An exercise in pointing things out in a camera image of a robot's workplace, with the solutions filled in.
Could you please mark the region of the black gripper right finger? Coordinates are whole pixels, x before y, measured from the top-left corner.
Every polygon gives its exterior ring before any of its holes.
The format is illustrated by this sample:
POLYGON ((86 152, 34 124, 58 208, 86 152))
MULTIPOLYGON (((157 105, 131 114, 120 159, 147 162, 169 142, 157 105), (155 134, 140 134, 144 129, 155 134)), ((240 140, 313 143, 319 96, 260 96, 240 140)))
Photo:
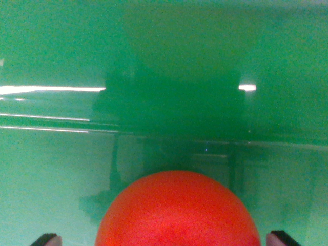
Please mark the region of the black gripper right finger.
POLYGON ((267 246, 299 246, 299 243, 282 230, 271 231, 266 235, 267 246))

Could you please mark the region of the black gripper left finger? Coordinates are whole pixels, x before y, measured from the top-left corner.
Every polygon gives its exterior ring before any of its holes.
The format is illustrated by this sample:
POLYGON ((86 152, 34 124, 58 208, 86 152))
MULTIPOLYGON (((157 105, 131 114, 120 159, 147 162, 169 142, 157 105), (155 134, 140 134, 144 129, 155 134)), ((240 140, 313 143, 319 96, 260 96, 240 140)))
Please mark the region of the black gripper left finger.
POLYGON ((31 246, 62 246, 62 238, 55 233, 42 234, 31 246))

